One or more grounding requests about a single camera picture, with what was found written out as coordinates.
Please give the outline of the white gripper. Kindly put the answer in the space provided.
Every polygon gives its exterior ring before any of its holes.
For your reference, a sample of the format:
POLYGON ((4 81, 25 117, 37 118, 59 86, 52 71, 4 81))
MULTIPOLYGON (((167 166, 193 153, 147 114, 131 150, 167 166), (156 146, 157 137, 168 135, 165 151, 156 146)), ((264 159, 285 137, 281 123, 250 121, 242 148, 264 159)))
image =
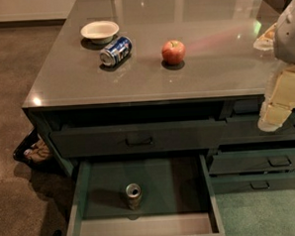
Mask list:
MULTIPOLYGON (((295 63, 295 0, 290 1, 276 24, 254 41, 253 47, 264 52, 274 50, 278 59, 295 63)), ((270 77, 261 106, 258 128, 263 132, 281 128, 295 108, 295 64, 286 65, 270 77)))

